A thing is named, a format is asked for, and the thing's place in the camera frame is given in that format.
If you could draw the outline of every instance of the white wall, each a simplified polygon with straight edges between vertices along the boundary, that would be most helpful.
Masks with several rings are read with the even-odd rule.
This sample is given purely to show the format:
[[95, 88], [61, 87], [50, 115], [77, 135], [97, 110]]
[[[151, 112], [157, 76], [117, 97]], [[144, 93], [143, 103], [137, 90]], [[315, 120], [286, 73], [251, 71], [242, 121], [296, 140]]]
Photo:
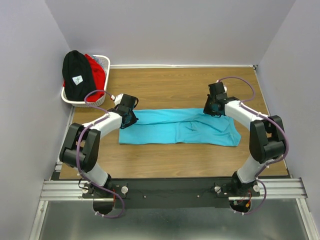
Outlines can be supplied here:
[[60, 98], [70, 50], [43, 0], [0, 4], [0, 239], [28, 239], [69, 116]]
[[320, 226], [320, 1], [297, 0], [257, 68], [272, 114], [289, 137], [289, 171], [302, 177]]
[[257, 64], [295, 0], [45, 0], [71, 49], [111, 64]]

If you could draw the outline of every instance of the blue fabric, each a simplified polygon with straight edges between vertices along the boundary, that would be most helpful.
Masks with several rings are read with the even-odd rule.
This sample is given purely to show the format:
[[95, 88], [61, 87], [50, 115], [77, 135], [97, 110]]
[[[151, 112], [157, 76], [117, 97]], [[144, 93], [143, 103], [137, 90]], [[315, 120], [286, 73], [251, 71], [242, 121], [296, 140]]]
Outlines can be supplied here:
[[215, 144], [238, 146], [241, 136], [228, 116], [212, 117], [202, 108], [135, 110], [139, 120], [120, 129], [120, 144]]

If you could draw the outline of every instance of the wooden table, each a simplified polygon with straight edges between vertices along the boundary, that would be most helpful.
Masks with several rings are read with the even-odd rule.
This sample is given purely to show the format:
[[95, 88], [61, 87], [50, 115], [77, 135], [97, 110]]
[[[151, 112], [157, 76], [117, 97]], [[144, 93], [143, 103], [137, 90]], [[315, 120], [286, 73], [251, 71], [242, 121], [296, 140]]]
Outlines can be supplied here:
[[[113, 95], [126, 93], [139, 98], [139, 109], [203, 108], [208, 84], [226, 76], [239, 76], [248, 80], [256, 90], [254, 100], [247, 105], [267, 113], [257, 78], [252, 68], [143, 68], [111, 69], [107, 91]], [[237, 79], [223, 81], [228, 96], [241, 100], [251, 97], [251, 89]], [[106, 99], [101, 106], [113, 107]], [[73, 122], [87, 123], [100, 117], [102, 112], [93, 108], [76, 108]], [[235, 122], [241, 134], [237, 147], [211, 144], [119, 144], [119, 131], [101, 139], [98, 163], [113, 178], [175, 178], [231, 176], [249, 156], [249, 131]], [[283, 162], [266, 169], [264, 176], [287, 175]], [[77, 179], [76, 171], [62, 166], [60, 179]]]

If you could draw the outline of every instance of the white plastic basket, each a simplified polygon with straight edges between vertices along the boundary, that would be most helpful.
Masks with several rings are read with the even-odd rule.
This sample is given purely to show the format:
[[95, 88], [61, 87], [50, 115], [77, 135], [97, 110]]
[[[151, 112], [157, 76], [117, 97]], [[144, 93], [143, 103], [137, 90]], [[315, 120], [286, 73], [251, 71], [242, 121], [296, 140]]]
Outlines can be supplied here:
[[[104, 82], [104, 90], [107, 90], [107, 85], [108, 85], [108, 78], [109, 78], [109, 72], [110, 72], [110, 60], [106, 56], [102, 55], [93, 55], [96, 58], [100, 59], [100, 62], [102, 63], [102, 66], [105, 71], [105, 82]], [[78, 108], [89, 108], [84, 101], [70, 101], [67, 99], [66, 92], [65, 92], [65, 87], [62, 87], [61, 91], [61, 98], [63, 101], [65, 101], [68, 104], [71, 104], [75, 107]], [[104, 103], [106, 98], [106, 94], [104, 94], [102, 97], [100, 97], [96, 102], [89, 102], [92, 106], [100, 106], [101, 104]]]

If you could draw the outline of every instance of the clothing tag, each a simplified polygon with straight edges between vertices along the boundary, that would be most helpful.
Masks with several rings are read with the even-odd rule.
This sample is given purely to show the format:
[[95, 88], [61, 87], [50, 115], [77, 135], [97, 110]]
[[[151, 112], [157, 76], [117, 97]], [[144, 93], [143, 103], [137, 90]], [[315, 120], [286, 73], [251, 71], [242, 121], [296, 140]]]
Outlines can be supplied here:
[[78, 85], [79, 83], [82, 83], [84, 80], [82, 79], [82, 76], [74, 76], [72, 78], [73, 82], [75, 83], [75, 85]]

